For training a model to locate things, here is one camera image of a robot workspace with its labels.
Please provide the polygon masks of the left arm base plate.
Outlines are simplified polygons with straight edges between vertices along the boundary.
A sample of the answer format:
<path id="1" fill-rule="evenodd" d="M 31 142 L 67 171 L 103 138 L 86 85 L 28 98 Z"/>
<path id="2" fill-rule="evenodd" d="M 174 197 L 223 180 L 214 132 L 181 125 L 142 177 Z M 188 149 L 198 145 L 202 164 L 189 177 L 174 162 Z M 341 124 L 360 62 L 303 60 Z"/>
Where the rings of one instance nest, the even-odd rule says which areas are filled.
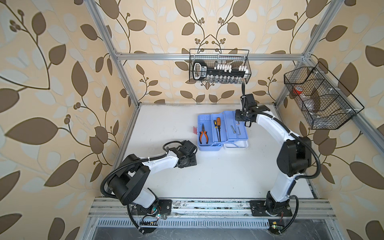
<path id="1" fill-rule="evenodd" d="M 169 215 L 172 211 L 173 201 L 170 199 L 156 199 L 155 202 L 148 208 L 141 205 L 133 205 L 131 210 L 134 215 L 149 216 L 149 215 Z"/>

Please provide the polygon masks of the orange wooden handled screwdriver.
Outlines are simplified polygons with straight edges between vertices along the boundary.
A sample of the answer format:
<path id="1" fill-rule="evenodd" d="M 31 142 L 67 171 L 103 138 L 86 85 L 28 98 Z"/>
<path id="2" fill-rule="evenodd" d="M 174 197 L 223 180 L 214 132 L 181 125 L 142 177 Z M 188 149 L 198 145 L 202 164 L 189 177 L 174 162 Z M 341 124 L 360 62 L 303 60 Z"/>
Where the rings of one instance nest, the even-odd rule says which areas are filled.
<path id="1" fill-rule="evenodd" d="M 216 119 L 216 121 L 217 121 L 217 125 L 218 125 L 220 141 L 221 141 L 221 134 L 220 134 L 220 130 L 221 130 L 221 119 L 220 119 L 220 117 L 218 117 L 218 118 Z"/>

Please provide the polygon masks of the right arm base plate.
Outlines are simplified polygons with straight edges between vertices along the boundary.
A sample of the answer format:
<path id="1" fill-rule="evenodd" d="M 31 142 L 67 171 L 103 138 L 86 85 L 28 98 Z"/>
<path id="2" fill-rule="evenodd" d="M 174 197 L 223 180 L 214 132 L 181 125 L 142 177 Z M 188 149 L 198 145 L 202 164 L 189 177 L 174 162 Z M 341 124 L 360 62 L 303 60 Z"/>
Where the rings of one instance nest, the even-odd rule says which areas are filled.
<path id="1" fill-rule="evenodd" d="M 293 213 L 289 206 L 289 200 L 275 202 L 272 200 L 250 201 L 250 208 L 253 217 L 292 217 Z"/>

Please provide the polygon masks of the white blue plastic toolbox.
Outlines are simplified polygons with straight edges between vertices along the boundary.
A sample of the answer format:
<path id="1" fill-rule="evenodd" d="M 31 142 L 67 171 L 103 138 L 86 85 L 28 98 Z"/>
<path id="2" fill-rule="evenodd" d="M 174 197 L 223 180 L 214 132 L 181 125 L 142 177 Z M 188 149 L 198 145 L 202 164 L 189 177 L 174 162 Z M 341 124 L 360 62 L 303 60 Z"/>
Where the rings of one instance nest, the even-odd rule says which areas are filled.
<path id="1" fill-rule="evenodd" d="M 214 126 L 214 120 L 218 117 L 221 119 L 221 141 L 217 140 L 217 133 Z M 199 142 L 199 135 L 202 124 L 205 125 L 209 137 L 207 145 L 201 145 Z M 231 125 L 236 128 L 236 134 L 233 133 Z M 238 135 L 238 126 L 241 130 L 241 135 Z M 200 151 L 219 151 L 221 148 L 225 149 L 246 149 L 249 146 L 248 133 L 246 126 L 243 122 L 235 120 L 234 111 L 224 111 L 219 114 L 203 114 L 198 116 L 198 148 Z"/>

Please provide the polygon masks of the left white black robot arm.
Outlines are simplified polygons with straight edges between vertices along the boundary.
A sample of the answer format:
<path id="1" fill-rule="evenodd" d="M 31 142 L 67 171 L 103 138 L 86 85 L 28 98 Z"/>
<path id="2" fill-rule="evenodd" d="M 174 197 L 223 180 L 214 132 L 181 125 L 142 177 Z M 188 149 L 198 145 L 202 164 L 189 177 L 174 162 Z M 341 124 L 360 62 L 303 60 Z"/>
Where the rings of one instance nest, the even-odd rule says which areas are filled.
<path id="1" fill-rule="evenodd" d="M 198 148 L 192 142 L 171 141 L 163 145 L 164 154 L 148 158 L 128 155 L 102 181 L 100 191 L 127 207 L 129 218 L 143 235 L 153 232 L 162 216 L 172 211 L 172 200 L 161 200 L 144 185 L 150 176 L 166 169 L 197 165 Z"/>

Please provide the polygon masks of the orange handled pliers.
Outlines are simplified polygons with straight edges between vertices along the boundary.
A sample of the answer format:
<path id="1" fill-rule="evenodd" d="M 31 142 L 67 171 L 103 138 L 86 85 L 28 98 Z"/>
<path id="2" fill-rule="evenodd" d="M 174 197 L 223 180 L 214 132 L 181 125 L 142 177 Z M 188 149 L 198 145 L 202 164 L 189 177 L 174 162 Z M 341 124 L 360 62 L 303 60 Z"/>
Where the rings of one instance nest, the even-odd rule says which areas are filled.
<path id="1" fill-rule="evenodd" d="M 203 145 L 203 144 L 207 145 L 209 143 L 208 133 L 206 131 L 204 124 L 202 124 L 202 126 L 201 126 L 201 131 L 200 131 L 200 135 L 199 135 L 199 142 L 201 145 Z"/>

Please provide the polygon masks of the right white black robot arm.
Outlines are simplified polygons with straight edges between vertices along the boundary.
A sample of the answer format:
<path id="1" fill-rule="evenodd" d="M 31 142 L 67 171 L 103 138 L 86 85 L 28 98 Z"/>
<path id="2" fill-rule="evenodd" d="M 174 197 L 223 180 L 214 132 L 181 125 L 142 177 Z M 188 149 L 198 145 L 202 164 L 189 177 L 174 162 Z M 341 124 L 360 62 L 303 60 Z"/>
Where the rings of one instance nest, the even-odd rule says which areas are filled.
<path id="1" fill-rule="evenodd" d="M 257 123 L 263 127 L 281 146 L 277 157 L 280 170 L 273 188 L 268 191 L 266 201 L 259 210 L 269 216 L 280 216 L 290 207 L 290 199 L 296 202 L 295 212 L 291 220 L 284 226 L 272 224 L 269 232 L 282 235 L 292 225 L 299 211 L 299 198 L 292 190 L 300 179 L 315 179 L 321 173 L 320 158 L 312 148 L 308 137 L 300 137 L 284 125 L 265 105 L 258 105 L 252 94 L 245 94 L 246 84 L 242 84 L 242 108 L 236 110 L 235 119 L 238 122 Z"/>

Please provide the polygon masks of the yellow black handled screwdriver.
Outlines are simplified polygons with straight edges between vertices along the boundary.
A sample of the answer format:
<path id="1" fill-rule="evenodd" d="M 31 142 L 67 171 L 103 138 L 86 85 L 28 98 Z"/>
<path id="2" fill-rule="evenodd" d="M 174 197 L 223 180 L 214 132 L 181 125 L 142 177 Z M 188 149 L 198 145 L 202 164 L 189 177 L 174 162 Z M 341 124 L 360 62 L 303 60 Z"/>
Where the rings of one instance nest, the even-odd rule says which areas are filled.
<path id="1" fill-rule="evenodd" d="M 217 133 L 217 140 L 218 142 L 220 141 L 220 136 L 219 136 L 219 130 L 218 130 L 218 125 L 217 125 L 217 121 L 214 120 L 214 126 L 215 126 L 215 130 L 216 130 L 216 133 Z"/>

